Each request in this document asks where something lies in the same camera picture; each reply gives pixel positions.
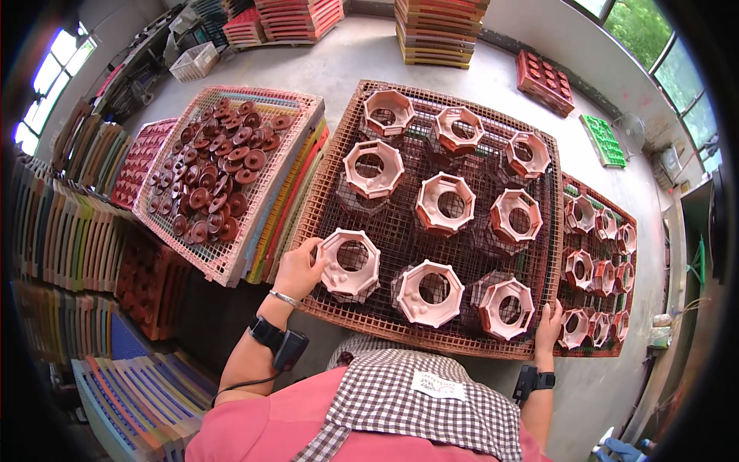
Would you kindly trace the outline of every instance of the silver bracelet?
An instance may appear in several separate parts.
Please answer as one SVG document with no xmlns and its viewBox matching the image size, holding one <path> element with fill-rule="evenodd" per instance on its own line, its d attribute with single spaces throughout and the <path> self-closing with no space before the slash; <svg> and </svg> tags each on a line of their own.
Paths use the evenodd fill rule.
<svg viewBox="0 0 739 462">
<path fill-rule="evenodd" d="M 287 295 L 285 295 L 283 293 L 280 293 L 280 292 L 275 292 L 275 291 L 273 291 L 271 289 L 270 289 L 270 294 L 271 295 L 274 295 L 275 297 L 277 297 L 278 299 L 282 300 L 283 302 L 286 302 L 286 303 L 291 304 L 295 308 L 297 308 L 298 306 L 300 306 L 300 304 L 302 303 L 299 300 L 295 300 L 292 297 L 289 297 L 289 296 L 287 296 Z"/>
</svg>

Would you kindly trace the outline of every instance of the hand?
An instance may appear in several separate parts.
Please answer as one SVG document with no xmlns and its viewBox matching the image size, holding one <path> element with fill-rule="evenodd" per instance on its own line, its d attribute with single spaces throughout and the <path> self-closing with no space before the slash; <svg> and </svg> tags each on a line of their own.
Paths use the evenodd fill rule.
<svg viewBox="0 0 739 462">
<path fill-rule="evenodd" d="M 552 354 L 554 351 L 554 342 L 559 337 L 562 329 L 562 304 L 556 301 L 554 307 L 554 316 L 551 314 L 551 307 L 547 303 L 542 308 L 542 320 L 537 328 L 536 342 L 534 344 L 535 355 Z"/>
<path fill-rule="evenodd" d="M 326 259 L 313 264 L 310 252 L 323 242 L 320 237 L 305 240 L 300 247 L 282 256 L 275 278 L 274 290 L 295 300 L 303 300 L 321 281 L 321 273 L 326 268 Z"/>
</svg>

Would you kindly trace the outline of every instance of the apron label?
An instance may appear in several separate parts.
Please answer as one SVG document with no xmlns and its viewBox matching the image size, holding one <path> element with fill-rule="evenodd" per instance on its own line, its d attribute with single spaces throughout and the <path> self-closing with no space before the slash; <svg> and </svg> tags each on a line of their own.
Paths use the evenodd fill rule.
<svg viewBox="0 0 739 462">
<path fill-rule="evenodd" d="M 411 390 L 425 393 L 432 398 L 450 398 L 467 401 L 464 386 L 460 383 L 446 380 L 430 372 L 417 370 L 413 373 Z"/>
</svg>

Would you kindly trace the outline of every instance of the pink shirt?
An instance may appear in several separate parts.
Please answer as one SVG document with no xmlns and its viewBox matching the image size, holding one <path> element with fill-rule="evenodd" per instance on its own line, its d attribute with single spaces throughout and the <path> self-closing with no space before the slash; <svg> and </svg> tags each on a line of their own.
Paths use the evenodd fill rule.
<svg viewBox="0 0 739 462">
<path fill-rule="evenodd" d="M 208 412 L 187 446 L 188 462 L 289 461 L 319 433 L 346 367 L 307 378 L 266 398 L 229 401 Z M 551 462 L 534 437 L 520 431 L 524 462 Z M 423 438 L 351 432 L 333 462 L 411 461 L 497 462 L 451 445 Z"/>
</svg>

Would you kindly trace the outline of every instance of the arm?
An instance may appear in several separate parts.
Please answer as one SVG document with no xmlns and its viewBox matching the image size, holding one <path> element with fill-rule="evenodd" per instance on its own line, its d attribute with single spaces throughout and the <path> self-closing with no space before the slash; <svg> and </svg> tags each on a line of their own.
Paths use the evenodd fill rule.
<svg viewBox="0 0 739 462">
<path fill-rule="evenodd" d="M 319 260 L 311 267 L 312 257 L 310 252 L 321 242 L 320 238 L 313 237 L 303 242 L 299 248 L 287 252 L 282 257 L 275 279 L 275 292 L 296 300 L 302 300 L 311 292 L 313 287 L 321 280 L 321 273 L 323 273 L 326 266 L 325 261 Z M 264 316 L 270 324 L 284 331 L 287 329 L 287 318 L 290 317 L 292 312 L 292 305 L 275 296 L 267 295 L 256 313 Z M 272 350 L 254 340 L 246 330 L 228 357 L 218 390 L 223 390 L 240 382 L 261 380 L 274 376 L 277 371 L 272 368 L 273 359 Z M 263 398 L 272 393 L 273 385 L 274 381 L 269 381 L 225 391 L 218 395 L 216 406 L 226 401 Z"/>
<path fill-rule="evenodd" d="M 554 372 L 554 342 L 562 329 L 562 305 L 556 301 L 554 316 L 547 303 L 542 309 L 542 320 L 537 328 L 536 347 L 534 348 L 534 366 L 538 372 Z M 547 446 L 549 426 L 552 422 L 553 390 L 534 390 L 521 409 L 521 420 L 524 427 L 537 440 L 541 452 Z"/>
</svg>

